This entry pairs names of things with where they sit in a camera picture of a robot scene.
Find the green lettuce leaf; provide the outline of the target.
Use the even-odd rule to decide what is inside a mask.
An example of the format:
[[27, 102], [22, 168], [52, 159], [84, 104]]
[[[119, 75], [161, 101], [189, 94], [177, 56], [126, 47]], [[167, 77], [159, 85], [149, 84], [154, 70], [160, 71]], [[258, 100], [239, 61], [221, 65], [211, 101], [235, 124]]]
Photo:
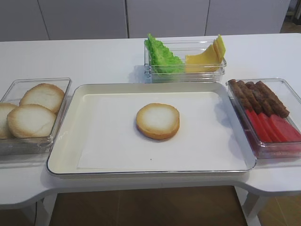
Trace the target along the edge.
[[151, 65], [164, 64], [164, 45], [161, 41], [156, 40], [150, 33], [147, 35], [145, 41], [146, 47], [149, 51]]
[[182, 73], [184, 64], [178, 56], [172, 52], [155, 52], [152, 55], [153, 71], [156, 73]]

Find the green lettuce leaf in container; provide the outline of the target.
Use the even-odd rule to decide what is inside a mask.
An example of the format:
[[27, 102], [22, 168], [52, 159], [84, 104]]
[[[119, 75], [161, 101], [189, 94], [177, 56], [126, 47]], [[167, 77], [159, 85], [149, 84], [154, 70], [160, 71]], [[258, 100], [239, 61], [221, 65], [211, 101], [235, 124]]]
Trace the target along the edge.
[[164, 64], [164, 45], [161, 41], [156, 40], [150, 33], [147, 35], [145, 41], [146, 47], [149, 51], [151, 65]]

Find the clear lettuce cheese container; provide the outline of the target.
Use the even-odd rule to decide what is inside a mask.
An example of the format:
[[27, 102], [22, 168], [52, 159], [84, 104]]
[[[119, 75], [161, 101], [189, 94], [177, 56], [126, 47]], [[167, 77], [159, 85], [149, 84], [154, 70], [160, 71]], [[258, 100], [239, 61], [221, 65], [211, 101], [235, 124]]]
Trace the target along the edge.
[[145, 45], [144, 70], [146, 80], [150, 83], [220, 81], [227, 66], [225, 59], [220, 64], [188, 65], [185, 62], [186, 56], [202, 54], [213, 42], [213, 40], [163, 41], [164, 46], [169, 48], [174, 56], [181, 59], [181, 65], [154, 65], [151, 53]]

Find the flat yellow cheese slice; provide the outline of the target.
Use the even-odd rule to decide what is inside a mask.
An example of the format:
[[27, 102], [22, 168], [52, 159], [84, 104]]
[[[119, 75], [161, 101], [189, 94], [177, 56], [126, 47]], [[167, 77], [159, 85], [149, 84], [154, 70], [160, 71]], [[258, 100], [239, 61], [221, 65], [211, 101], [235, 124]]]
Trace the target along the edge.
[[200, 73], [214, 72], [218, 69], [217, 66], [222, 63], [222, 56], [219, 50], [211, 44], [203, 53], [197, 55], [185, 56], [185, 72]]

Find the upright yellow cheese slices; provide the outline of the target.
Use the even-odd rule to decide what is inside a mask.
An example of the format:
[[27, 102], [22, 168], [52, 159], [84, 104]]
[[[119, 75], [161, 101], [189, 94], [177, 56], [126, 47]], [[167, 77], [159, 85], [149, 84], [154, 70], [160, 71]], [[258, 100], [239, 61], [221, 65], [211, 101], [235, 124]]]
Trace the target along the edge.
[[219, 61], [222, 61], [226, 52], [222, 36], [219, 34], [218, 37], [213, 41], [213, 48], [218, 56]]

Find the bottom bun on tray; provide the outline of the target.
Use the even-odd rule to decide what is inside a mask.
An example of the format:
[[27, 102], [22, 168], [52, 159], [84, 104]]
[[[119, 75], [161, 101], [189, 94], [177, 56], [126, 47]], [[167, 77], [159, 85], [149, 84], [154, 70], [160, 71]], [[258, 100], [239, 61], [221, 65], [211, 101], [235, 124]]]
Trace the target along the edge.
[[138, 111], [136, 127], [148, 138], [168, 139], [178, 132], [180, 113], [171, 105], [150, 103]]

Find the white metal tray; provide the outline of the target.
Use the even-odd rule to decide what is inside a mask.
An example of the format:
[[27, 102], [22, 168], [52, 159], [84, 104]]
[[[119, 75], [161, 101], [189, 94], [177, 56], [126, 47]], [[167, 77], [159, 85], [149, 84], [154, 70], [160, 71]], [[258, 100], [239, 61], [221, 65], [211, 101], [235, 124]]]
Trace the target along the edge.
[[[136, 114], [164, 103], [180, 113], [167, 140], [144, 136]], [[86, 84], [71, 99], [47, 161], [69, 175], [247, 172], [257, 163], [226, 88], [217, 82]]]

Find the left brown meat patty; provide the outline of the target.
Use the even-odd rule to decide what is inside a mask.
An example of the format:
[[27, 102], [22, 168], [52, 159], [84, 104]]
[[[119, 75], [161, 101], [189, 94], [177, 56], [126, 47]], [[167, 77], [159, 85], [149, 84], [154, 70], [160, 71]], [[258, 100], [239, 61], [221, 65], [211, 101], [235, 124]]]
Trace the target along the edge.
[[251, 112], [253, 110], [252, 105], [244, 95], [241, 88], [238, 86], [236, 80], [235, 79], [229, 80], [228, 84], [231, 87], [232, 93], [240, 101], [243, 108]]

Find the brown meat patty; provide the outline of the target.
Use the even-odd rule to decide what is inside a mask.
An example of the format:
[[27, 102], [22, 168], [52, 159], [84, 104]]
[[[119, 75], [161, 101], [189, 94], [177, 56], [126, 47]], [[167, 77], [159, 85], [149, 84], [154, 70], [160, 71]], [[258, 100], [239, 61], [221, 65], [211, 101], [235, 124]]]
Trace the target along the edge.
[[241, 88], [238, 86], [236, 80], [235, 79], [229, 80], [228, 84], [231, 87], [232, 93], [240, 101], [243, 108], [251, 112], [253, 110], [252, 105], [244, 95]]
[[255, 106], [253, 108], [257, 114], [265, 113], [268, 117], [270, 117], [275, 113], [271, 105], [268, 103], [267, 99], [263, 96], [263, 94], [259, 91], [259, 89], [253, 82], [247, 82], [246, 86], [252, 92], [252, 95], [255, 99]]
[[256, 82], [257, 89], [263, 94], [265, 99], [268, 101], [269, 105], [273, 109], [274, 113], [281, 118], [286, 118], [289, 116], [289, 111], [283, 105], [283, 103], [279, 100], [276, 94], [262, 81]]

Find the back bun slice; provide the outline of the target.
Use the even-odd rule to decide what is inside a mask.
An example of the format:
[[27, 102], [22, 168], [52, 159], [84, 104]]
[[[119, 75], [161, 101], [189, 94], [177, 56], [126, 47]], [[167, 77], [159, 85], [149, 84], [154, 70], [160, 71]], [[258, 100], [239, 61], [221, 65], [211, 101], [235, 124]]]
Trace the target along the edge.
[[19, 105], [41, 105], [57, 114], [60, 110], [64, 92], [53, 84], [41, 83], [28, 90], [19, 102]]

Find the bun slice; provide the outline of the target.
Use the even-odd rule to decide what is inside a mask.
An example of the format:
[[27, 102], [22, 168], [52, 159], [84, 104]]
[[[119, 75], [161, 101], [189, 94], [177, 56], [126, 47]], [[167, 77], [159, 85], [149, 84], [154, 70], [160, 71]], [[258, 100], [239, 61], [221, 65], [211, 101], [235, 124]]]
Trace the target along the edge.
[[12, 138], [12, 134], [9, 130], [7, 123], [7, 115], [15, 109], [17, 106], [11, 103], [0, 104], [0, 138], [7, 139]]
[[57, 114], [60, 110], [64, 92], [53, 84], [41, 83], [28, 90], [19, 102], [19, 105], [41, 105]]
[[56, 120], [56, 114], [36, 104], [22, 105], [7, 115], [10, 132], [17, 138], [47, 137]]

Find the middle brown meat patty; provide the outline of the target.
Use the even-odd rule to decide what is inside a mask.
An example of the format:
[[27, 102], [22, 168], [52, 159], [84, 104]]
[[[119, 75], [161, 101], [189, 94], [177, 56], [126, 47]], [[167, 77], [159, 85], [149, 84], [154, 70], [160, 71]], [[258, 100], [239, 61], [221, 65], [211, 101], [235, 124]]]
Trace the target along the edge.
[[255, 99], [255, 106], [253, 108], [257, 114], [265, 113], [268, 117], [270, 117], [275, 113], [271, 105], [268, 103], [267, 99], [263, 96], [263, 94], [259, 91], [259, 89], [253, 82], [247, 82], [246, 86], [252, 92], [252, 95]]

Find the left red tomato slice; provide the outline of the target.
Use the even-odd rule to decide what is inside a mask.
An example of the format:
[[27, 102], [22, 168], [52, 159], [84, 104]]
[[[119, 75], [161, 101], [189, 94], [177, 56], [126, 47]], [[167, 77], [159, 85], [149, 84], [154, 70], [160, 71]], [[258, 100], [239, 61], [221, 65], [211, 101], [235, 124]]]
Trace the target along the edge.
[[245, 110], [245, 113], [248, 117], [248, 119], [250, 120], [258, 138], [265, 143], [271, 143], [272, 140], [269, 137], [269, 135], [267, 134], [265, 128], [263, 127], [261, 121], [259, 120], [256, 112], [254, 110], [249, 111], [248, 109]]

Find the red tomato slice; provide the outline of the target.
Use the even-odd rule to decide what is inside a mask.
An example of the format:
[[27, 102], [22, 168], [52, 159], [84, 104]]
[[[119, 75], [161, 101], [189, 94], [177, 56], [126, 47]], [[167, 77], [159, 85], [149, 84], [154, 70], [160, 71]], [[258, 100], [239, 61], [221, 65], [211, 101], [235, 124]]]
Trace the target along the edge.
[[273, 123], [270, 120], [270, 117], [265, 115], [264, 113], [260, 113], [258, 115], [263, 127], [265, 128], [267, 134], [271, 138], [272, 142], [279, 143], [279, 142], [287, 142], [287, 139], [276, 129]]
[[273, 114], [269, 117], [269, 124], [282, 142], [301, 141], [301, 134], [285, 119]]
[[248, 119], [250, 120], [258, 138], [265, 143], [271, 143], [272, 140], [269, 137], [269, 135], [267, 134], [265, 128], [263, 127], [261, 121], [259, 120], [256, 112], [254, 110], [249, 111], [248, 109], [245, 110], [245, 113], [248, 117]]

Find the middle red tomato slice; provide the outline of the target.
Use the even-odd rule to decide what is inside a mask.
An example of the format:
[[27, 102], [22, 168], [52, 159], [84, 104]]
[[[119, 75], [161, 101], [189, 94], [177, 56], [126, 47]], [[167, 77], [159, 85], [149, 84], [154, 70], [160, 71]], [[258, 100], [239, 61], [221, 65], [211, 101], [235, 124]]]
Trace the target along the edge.
[[272, 142], [279, 143], [279, 142], [287, 142], [287, 139], [276, 129], [273, 123], [270, 120], [270, 117], [265, 115], [264, 113], [260, 113], [258, 115], [263, 127], [265, 128], [267, 134], [271, 138]]

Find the clear meat tomato container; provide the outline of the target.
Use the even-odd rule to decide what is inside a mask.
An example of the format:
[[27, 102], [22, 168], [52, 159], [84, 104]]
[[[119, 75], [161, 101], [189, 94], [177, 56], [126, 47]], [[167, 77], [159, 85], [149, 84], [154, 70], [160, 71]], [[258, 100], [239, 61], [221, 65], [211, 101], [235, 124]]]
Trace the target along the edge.
[[[279, 100], [290, 112], [289, 116], [283, 119], [285, 119], [299, 133], [301, 133], [301, 99], [291, 88], [291, 86], [285, 80], [278, 78], [236, 80], [238, 86], [241, 88], [244, 95], [251, 103], [252, 108], [255, 106], [255, 99], [252, 95], [252, 92], [246, 86], [246, 83], [250, 81], [254, 84], [256, 84], [256, 82], [258, 81], [262, 81], [276, 94]], [[300, 157], [301, 142], [262, 142], [258, 138], [250, 120], [248, 119], [245, 113], [246, 109], [243, 108], [240, 101], [232, 93], [231, 87], [229, 86], [228, 82], [226, 83], [226, 85], [228, 87], [228, 92], [232, 105], [234, 106], [237, 112], [237, 116], [242, 124], [243, 130], [247, 136], [250, 146], [252, 147], [252, 150], [258, 159]]]

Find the clear bun container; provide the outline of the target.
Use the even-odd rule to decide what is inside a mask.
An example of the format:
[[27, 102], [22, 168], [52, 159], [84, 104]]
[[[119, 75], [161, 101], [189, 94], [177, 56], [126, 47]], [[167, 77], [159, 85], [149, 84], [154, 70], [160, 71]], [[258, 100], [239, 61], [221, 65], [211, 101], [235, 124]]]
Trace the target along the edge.
[[0, 100], [0, 103], [11, 103], [19, 107], [19, 102], [24, 94], [41, 83], [53, 84], [64, 92], [64, 98], [60, 110], [56, 114], [56, 120], [50, 135], [47, 137], [17, 138], [12, 134], [12, 138], [0, 139], [1, 155], [47, 153], [54, 144], [67, 107], [68, 93], [71, 86], [70, 78], [15, 80]]

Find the front bun slice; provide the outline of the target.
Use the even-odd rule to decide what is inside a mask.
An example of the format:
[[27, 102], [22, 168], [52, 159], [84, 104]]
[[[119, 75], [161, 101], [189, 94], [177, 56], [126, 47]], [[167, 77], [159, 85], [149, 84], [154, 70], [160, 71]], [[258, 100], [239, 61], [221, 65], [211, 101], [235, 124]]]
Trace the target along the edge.
[[56, 120], [56, 114], [36, 104], [22, 105], [7, 115], [10, 132], [17, 138], [47, 137]]

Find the right brown meat patty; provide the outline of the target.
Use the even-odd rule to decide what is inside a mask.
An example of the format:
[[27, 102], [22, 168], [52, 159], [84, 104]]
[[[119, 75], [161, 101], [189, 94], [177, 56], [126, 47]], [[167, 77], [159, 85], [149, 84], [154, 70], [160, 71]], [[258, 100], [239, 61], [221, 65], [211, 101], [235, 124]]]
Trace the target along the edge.
[[268, 101], [269, 105], [273, 109], [274, 113], [281, 118], [286, 118], [289, 116], [289, 111], [283, 105], [283, 103], [279, 100], [276, 94], [262, 81], [256, 82], [257, 89], [263, 94], [265, 99]]

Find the right red tomato slice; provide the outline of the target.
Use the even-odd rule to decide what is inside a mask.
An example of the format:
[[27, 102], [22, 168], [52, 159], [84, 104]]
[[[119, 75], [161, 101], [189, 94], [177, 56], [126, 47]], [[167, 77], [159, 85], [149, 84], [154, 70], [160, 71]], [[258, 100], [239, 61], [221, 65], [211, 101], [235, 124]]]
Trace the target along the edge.
[[285, 119], [273, 114], [269, 117], [269, 124], [282, 142], [301, 141], [301, 134]]

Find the left bun slice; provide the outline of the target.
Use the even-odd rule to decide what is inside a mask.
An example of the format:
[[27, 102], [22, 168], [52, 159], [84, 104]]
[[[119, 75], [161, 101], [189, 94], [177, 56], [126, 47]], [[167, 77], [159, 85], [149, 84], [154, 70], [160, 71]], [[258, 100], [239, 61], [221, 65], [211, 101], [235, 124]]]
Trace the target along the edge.
[[9, 130], [7, 123], [7, 115], [15, 109], [17, 106], [11, 103], [0, 104], [0, 138], [7, 139], [12, 138], [12, 134]]

